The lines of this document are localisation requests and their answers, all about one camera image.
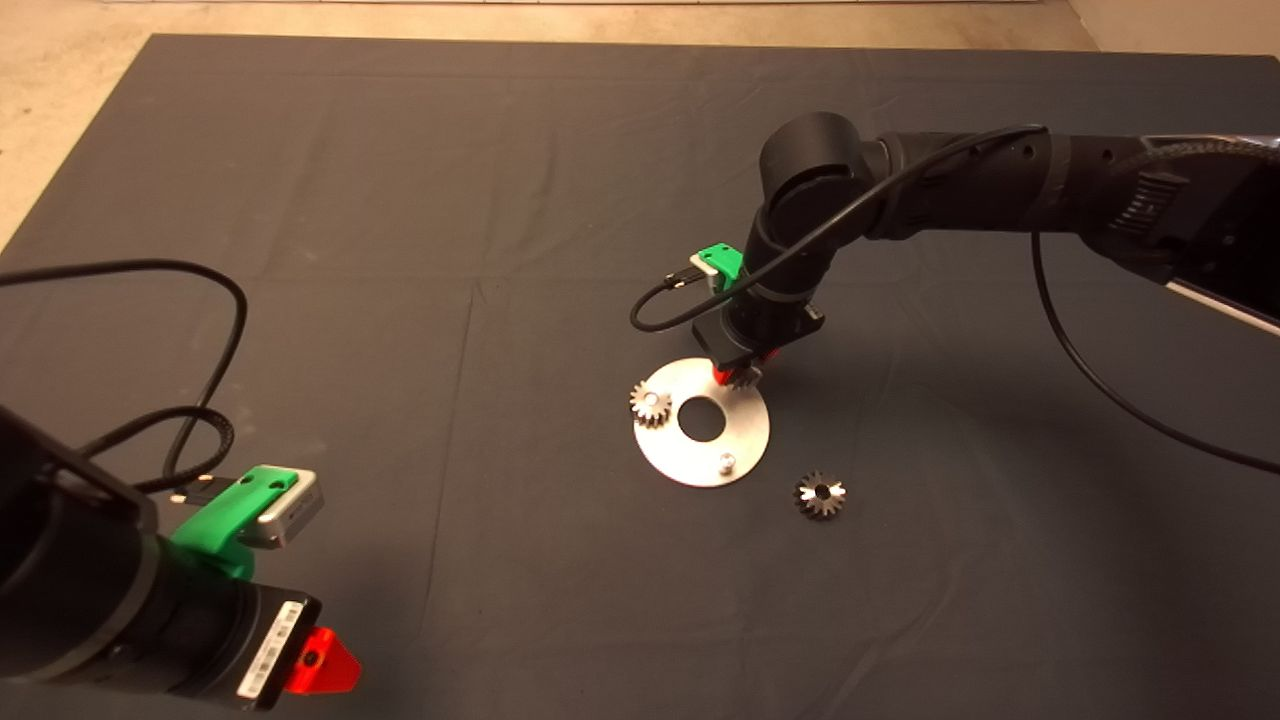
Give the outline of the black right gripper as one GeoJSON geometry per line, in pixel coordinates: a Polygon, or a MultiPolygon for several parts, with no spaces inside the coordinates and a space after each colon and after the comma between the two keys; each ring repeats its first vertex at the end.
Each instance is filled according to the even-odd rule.
{"type": "Polygon", "coordinates": [[[731,370],[755,361],[771,363],[780,350],[818,332],[826,315],[812,302],[776,302],[740,295],[692,322],[692,336],[713,363],[718,386],[731,383],[731,370]]]}

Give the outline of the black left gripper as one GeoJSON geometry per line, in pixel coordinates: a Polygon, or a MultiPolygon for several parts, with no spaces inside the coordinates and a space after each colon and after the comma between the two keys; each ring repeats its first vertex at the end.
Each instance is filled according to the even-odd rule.
{"type": "Polygon", "coordinates": [[[285,692],[344,694],[358,684],[360,661],[333,629],[316,626],[316,597],[229,578],[179,556],[163,555],[156,570],[151,689],[266,712],[285,692]]]}

